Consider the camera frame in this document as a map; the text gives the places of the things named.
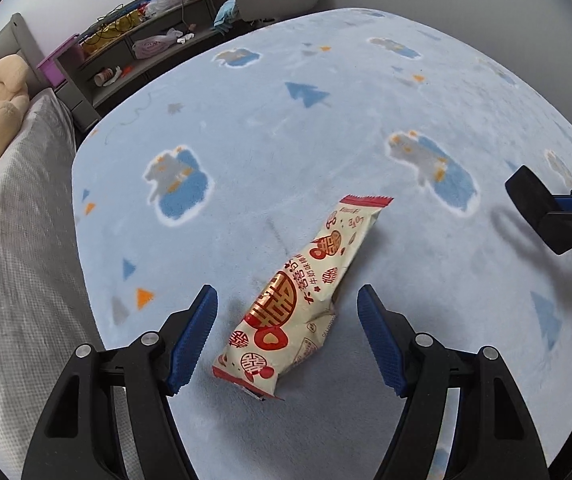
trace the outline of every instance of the bed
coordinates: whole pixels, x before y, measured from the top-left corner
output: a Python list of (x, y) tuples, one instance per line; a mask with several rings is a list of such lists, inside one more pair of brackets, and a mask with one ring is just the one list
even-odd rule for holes
[(70, 112), (35, 69), (43, 55), (20, 14), (0, 32), (0, 58), (9, 54), (31, 66), (32, 99), (0, 159), (0, 478), (15, 480), (71, 351), (101, 340), (74, 237)]

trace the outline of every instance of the metal screw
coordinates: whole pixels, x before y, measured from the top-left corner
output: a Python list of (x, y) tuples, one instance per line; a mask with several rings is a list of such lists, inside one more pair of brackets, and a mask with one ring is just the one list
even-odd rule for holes
[(499, 357), (499, 352), (496, 351), (492, 346), (487, 346), (482, 350), (482, 354), (486, 359), (490, 359), (490, 361), (494, 361)]
[(423, 346), (423, 347), (427, 348), (430, 345), (432, 345), (432, 337), (430, 337), (428, 334), (417, 334), (415, 336), (415, 342), (419, 346)]
[(77, 347), (77, 350), (74, 351), (74, 354), (77, 357), (87, 357), (88, 355), (90, 355), (90, 351), (92, 351), (92, 348), (90, 348), (90, 345), (81, 345)]
[(147, 332), (141, 336), (141, 343), (146, 346), (152, 346), (159, 341), (159, 334), (157, 332)]

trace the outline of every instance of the pink box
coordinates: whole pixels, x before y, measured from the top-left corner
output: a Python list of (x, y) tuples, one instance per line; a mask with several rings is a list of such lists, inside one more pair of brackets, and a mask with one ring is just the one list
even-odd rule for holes
[(79, 63), (83, 62), (83, 50), (79, 45), (76, 45), (76, 40), (79, 37), (79, 34), (71, 36), (66, 41), (64, 41), (61, 46), (59, 46), (50, 56), (44, 59), (41, 63), (37, 65), (37, 68), (43, 72), (43, 74), (48, 78), (50, 84), (53, 88), (58, 87), (61, 83), (64, 82), (66, 77), (61, 73), (61, 70), (57, 67), (54, 60), (61, 56), (66, 50), (72, 48), (75, 52), (80, 56)]

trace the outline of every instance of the cream-colored wrapper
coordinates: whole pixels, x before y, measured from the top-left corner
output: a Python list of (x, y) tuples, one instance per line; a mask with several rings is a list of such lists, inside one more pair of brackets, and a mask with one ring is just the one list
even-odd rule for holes
[(379, 212), (383, 196), (341, 199), (312, 242), (275, 274), (212, 366), (215, 377), (274, 397), (277, 378), (325, 342), (333, 293)]

